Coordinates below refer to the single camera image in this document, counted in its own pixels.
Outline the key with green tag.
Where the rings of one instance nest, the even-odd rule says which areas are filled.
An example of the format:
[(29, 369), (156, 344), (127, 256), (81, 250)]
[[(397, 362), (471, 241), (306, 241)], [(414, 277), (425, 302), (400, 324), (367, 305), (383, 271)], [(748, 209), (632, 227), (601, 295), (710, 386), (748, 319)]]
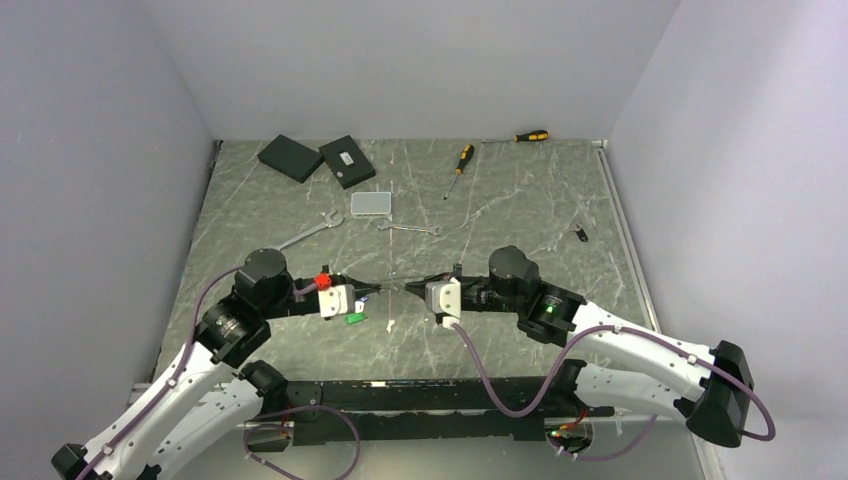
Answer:
[(344, 317), (344, 322), (347, 325), (353, 325), (353, 324), (360, 323), (360, 322), (362, 322), (366, 319), (367, 319), (367, 315), (364, 312), (350, 313), (350, 314), (347, 314)]

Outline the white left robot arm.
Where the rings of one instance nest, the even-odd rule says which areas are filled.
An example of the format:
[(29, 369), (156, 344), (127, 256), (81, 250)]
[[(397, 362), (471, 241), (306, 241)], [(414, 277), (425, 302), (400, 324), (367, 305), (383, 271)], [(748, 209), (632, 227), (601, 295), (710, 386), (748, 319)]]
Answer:
[(247, 384), (247, 404), (258, 417), (279, 417), (290, 404), (287, 380), (268, 363), (249, 359), (270, 338), (270, 320), (310, 314), (329, 320), (354, 312), (356, 300), (381, 289), (327, 270), (295, 279), (284, 254), (273, 248), (251, 252), (228, 272), (234, 277), (230, 293), (207, 311), (195, 309), (181, 350), (138, 400), (88, 442), (67, 443), (52, 456), (61, 478), (150, 477), (157, 448), (226, 378)]

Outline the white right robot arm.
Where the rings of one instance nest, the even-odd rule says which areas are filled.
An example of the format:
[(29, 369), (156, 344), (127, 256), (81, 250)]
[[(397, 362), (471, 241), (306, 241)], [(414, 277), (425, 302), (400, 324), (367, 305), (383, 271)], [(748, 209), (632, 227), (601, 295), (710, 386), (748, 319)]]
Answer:
[[(585, 297), (542, 279), (539, 265), (514, 245), (495, 250), (485, 276), (465, 276), (456, 265), (406, 284), (438, 324), (460, 335), (495, 408), (511, 418), (537, 411), (551, 392), (557, 411), (574, 415), (598, 407), (620, 407), (682, 422), (714, 445), (737, 448), (743, 439), (770, 441), (746, 428), (750, 407), (764, 407), (744, 351), (722, 341), (715, 347), (690, 343), (640, 327)], [(512, 313), (517, 328), (541, 344), (560, 347), (539, 391), (512, 409), (498, 396), (482, 359), (460, 324), (465, 312)]]

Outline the small silver wrench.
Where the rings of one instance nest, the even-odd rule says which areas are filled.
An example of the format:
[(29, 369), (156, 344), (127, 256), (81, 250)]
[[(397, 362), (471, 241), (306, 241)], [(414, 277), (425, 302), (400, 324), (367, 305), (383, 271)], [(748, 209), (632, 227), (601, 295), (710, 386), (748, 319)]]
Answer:
[(394, 223), (388, 219), (382, 219), (380, 222), (376, 224), (376, 228), (378, 230), (401, 230), (401, 231), (411, 231), (411, 232), (419, 232), (426, 233), (432, 236), (441, 236), (444, 233), (444, 229), (441, 226), (415, 226), (415, 225), (407, 225), (407, 224), (399, 224)]

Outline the large silver wrench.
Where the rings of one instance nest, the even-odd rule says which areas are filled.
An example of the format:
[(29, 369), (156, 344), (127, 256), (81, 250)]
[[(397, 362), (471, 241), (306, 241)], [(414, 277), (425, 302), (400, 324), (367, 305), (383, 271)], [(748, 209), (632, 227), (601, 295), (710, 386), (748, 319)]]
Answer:
[(307, 230), (304, 230), (303, 232), (298, 233), (294, 237), (282, 242), (281, 244), (276, 246), (276, 249), (277, 250), (286, 249), (286, 248), (290, 247), (291, 245), (294, 245), (294, 244), (296, 244), (296, 243), (298, 243), (298, 242), (300, 242), (300, 241), (302, 241), (302, 240), (304, 240), (304, 239), (306, 239), (306, 238), (308, 238), (308, 237), (310, 237), (310, 236), (312, 236), (312, 235), (314, 235), (318, 232), (337, 227), (337, 226), (341, 225), (343, 222), (344, 222), (344, 215), (341, 212), (339, 212), (338, 210), (333, 210), (329, 213), (326, 213), (323, 216), (323, 219), (319, 224), (317, 224), (317, 225), (315, 225), (315, 226), (313, 226), (313, 227), (311, 227)]

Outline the black box with label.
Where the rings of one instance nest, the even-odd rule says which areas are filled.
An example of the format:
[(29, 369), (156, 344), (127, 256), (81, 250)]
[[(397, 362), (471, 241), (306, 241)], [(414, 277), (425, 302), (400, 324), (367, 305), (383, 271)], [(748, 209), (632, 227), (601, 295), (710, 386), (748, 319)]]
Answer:
[(350, 135), (320, 146), (319, 153), (344, 190), (376, 176), (374, 166)]

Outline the black flat box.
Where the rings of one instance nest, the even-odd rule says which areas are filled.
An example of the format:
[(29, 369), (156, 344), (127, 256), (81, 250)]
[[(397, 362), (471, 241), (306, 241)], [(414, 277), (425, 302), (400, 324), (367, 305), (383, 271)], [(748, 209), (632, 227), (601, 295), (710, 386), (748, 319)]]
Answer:
[(278, 135), (257, 154), (258, 160), (303, 184), (324, 163), (323, 156), (302, 143), (284, 135)]

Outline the white network switch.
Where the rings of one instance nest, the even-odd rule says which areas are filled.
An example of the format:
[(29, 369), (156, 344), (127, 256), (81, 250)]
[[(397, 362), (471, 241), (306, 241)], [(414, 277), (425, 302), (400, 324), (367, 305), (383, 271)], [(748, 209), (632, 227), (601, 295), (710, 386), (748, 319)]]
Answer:
[(354, 217), (388, 216), (392, 212), (392, 193), (355, 192), (351, 195), (350, 212)]

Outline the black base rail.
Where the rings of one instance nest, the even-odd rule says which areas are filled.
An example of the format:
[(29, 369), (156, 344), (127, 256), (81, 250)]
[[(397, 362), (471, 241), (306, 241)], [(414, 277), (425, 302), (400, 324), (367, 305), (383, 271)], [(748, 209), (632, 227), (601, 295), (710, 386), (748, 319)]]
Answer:
[(536, 409), (521, 418), (500, 412), (479, 379), (291, 381), (263, 402), (266, 421), (293, 428), (297, 446), (345, 441), (504, 437), (541, 441), (559, 421), (609, 418), (611, 407), (584, 407), (556, 382)]

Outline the orange black screwdriver at wall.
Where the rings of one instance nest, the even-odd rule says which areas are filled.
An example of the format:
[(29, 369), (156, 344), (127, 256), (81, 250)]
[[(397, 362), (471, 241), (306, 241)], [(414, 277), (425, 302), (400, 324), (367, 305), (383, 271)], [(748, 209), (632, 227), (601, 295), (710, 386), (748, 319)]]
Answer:
[(494, 143), (536, 143), (546, 141), (549, 138), (547, 130), (534, 130), (514, 135), (510, 139), (483, 140), (482, 144)]

